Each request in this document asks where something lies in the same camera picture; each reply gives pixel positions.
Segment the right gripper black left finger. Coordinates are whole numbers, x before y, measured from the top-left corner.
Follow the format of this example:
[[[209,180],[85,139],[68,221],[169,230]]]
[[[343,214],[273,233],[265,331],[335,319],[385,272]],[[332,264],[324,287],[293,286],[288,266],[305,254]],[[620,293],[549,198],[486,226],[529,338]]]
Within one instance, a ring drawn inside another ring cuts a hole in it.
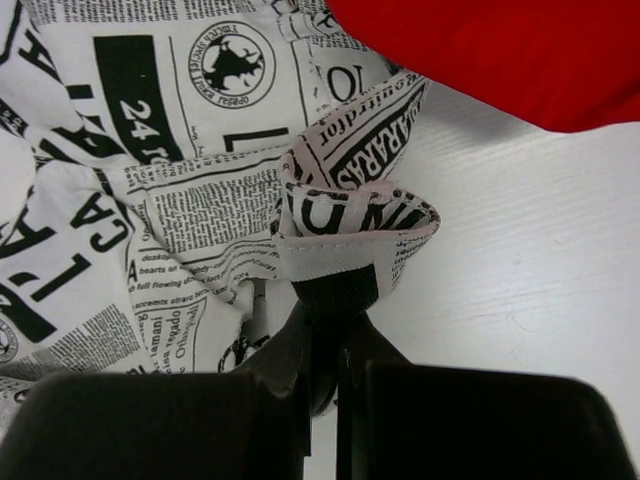
[[[310,453],[303,308],[224,374],[56,374],[1,444],[5,479],[299,479]]]

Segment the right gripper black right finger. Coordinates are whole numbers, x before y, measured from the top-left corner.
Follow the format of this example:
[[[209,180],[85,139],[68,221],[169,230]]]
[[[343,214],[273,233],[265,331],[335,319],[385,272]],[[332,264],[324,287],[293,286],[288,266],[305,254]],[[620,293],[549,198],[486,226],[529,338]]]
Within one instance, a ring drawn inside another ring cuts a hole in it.
[[[634,479],[604,396],[549,375],[411,363],[360,315],[341,331],[340,479]]]

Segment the newspaper print trousers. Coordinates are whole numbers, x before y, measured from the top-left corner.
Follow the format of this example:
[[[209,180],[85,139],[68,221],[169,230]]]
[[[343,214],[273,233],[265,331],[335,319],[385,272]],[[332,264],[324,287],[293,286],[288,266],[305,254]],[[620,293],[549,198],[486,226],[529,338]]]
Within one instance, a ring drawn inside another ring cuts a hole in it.
[[[322,1],[5,1],[1,427],[58,372],[223,373],[258,284],[391,293],[437,211],[388,179],[430,88]]]

